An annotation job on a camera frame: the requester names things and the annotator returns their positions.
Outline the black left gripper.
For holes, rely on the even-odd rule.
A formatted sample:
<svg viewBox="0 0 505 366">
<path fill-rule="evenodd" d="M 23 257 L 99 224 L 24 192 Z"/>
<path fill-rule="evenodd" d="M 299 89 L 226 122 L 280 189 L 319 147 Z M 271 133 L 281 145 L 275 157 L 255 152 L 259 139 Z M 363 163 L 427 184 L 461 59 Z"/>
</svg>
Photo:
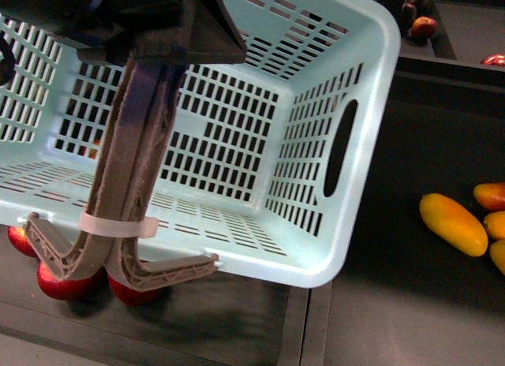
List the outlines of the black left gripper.
<svg viewBox="0 0 505 366">
<path fill-rule="evenodd" d="M 135 35 L 178 22 L 183 0 L 1 0 L 1 14 L 43 29 L 84 62 L 125 62 Z"/>
</svg>

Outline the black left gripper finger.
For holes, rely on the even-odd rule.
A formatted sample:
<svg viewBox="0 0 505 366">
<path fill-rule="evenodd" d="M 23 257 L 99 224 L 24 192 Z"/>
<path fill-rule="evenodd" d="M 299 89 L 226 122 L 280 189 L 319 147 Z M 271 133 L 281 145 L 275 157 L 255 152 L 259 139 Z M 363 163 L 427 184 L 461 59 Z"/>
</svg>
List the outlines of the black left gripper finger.
<svg viewBox="0 0 505 366">
<path fill-rule="evenodd" d="M 244 40 L 223 0 L 178 0 L 141 21 L 133 57 L 149 64 L 236 64 L 245 61 Z"/>
</svg>

